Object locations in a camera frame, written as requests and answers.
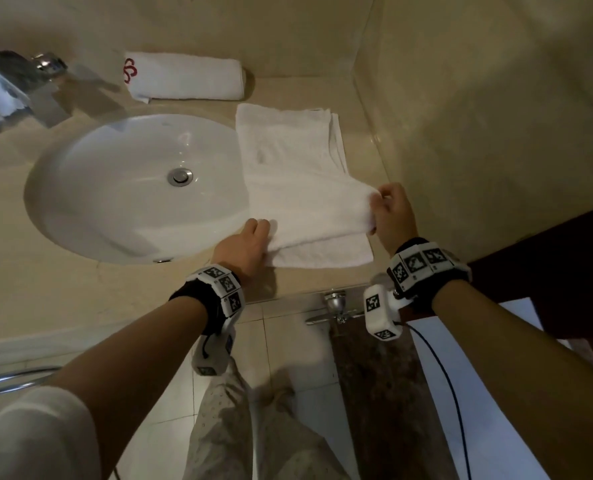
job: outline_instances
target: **sleeve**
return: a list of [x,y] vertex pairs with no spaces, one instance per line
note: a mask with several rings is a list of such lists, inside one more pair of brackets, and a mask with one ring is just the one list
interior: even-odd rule
[[71,392],[39,387],[0,412],[0,479],[100,480],[92,415]]

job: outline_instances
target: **sink drain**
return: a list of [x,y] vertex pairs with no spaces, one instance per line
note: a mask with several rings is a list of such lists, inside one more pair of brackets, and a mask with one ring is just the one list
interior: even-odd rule
[[194,180],[194,174],[187,168],[174,168],[168,173],[168,183],[173,187],[185,187]]

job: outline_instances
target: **white sink basin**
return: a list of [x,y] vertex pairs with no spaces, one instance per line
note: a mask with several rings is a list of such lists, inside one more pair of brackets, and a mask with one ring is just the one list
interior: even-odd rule
[[236,131],[182,114],[116,121],[51,150],[30,173],[25,202],[59,246],[119,264],[192,255],[248,218]]

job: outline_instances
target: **wall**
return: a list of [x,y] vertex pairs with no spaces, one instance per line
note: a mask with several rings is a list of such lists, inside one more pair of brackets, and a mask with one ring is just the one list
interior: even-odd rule
[[52,50],[122,80],[125,50],[243,61],[256,76],[348,73],[372,0],[0,0],[0,48]]
[[422,234],[471,260],[593,209],[592,40],[593,0],[374,1],[355,83]]

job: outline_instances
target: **leg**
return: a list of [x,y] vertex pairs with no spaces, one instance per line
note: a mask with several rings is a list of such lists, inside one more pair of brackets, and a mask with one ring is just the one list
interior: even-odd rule
[[263,480],[349,480],[327,441],[292,414],[294,393],[284,391],[261,412],[264,451],[259,465]]
[[189,439],[184,480],[252,478],[252,420],[243,379],[230,361],[205,391]]

